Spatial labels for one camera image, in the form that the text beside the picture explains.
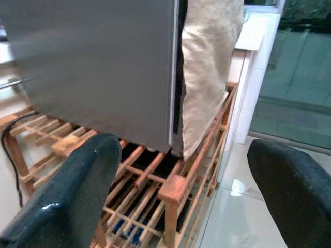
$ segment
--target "power cord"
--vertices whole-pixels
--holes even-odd
[[[16,181],[16,190],[17,190],[17,193],[19,195],[19,201],[20,201],[20,207],[23,207],[23,197],[22,197],[22,191],[20,189],[20,182],[19,182],[19,174],[18,174],[18,171],[17,171],[17,168],[15,166],[15,163],[14,163],[14,160],[12,159],[11,155],[9,154],[8,152],[8,149],[6,147],[6,143],[5,143],[5,137],[6,137],[6,134],[8,134],[12,128],[12,126],[14,126],[18,121],[26,118],[26,117],[29,117],[29,116],[33,116],[33,115],[36,115],[37,112],[34,112],[34,113],[31,113],[31,114],[28,114],[28,115],[23,115],[23,116],[20,116],[18,117],[17,119],[13,120],[3,131],[2,135],[1,135],[1,145],[2,145],[2,148],[3,150],[5,151],[5,154],[7,155],[10,163],[11,163],[11,166],[15,172],[15,181]]]

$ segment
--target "wooden frame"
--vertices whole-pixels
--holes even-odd
[[[98,225],[98,235],[91,247],[135,247],[137,244],[149,247],[152,239],[159,239],[159,248],[175,248],[180,244],[185,248],[194,246],[207,211],[206,203],[217,186],[236,90],[237,84],[228,85],[230,93],[203,140],[202,148],[187,162],[178,158],[166,178],[154,172],[167,154],[156,153],[144,169],[134,166],[135,161],[146,150],[143,146],[137,146],[120,164],[103,209],[101,224]],[[30,108],[0,118],[0,127],[5,127],[13,119],[29,111]],[[15,139],[26,131],[28,134],[25,139],[35,139],[36,145],[48,145],[52,149],[49,155],[30,168],[26,166]],[[21,182],[33,193],[59,169],[73,150],[96,134],[95,130],[37,115],[19,122],[10,131],[10,135],[6,136],[6,142],[18,167]],[[120,143],[123,149],[130,144],[125,140]],[[48,172],[45,175],[38,176],[46,169]],[[177,220],[186,203],[189,203],[189,207],[185,211],[182,227],[177,232]],[[164,212],[164,232],[160,232],[156,226]],[[100,235],[103,230],[106,238]]]

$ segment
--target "beige cloth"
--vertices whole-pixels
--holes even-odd
[[[187,160],[223,104],[230,60],[243,23],[243,0],[188,0],[182,34],[183,148]]]

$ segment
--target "stainless steel appliance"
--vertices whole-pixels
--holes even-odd
[[[0,2],[34,108],[168,151],[178,0]]]

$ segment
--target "wooden rack leg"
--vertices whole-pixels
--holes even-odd
[[[94,237],[95,237],[95,240],[98,242],[99,247],[105,248],[107,246],[106,236],[104,234],[101,221],[99,221],[99,223],[98,223],[97,230],[95,231]]]
[[[29,170],[26,166],[25,160],[23,158],[23,154],[21,152],[21,149],[19,147],[19,144],[17,143],[17,140],[15,137],[12,137],[9,133],[5,136],[5,143],[7,150],[9,154],[11,155],[14,164],[16,166],[16,169],[20,176],[26,176],[29,174]],[[27,188],[27,191],[30,195],[33,194],[34,187],[33,187],[33,180],[29,180],[25,183],[25,186]]]
[[[166,202],[165,210],[164,245],[166,248],[175,248],[178,204]]]

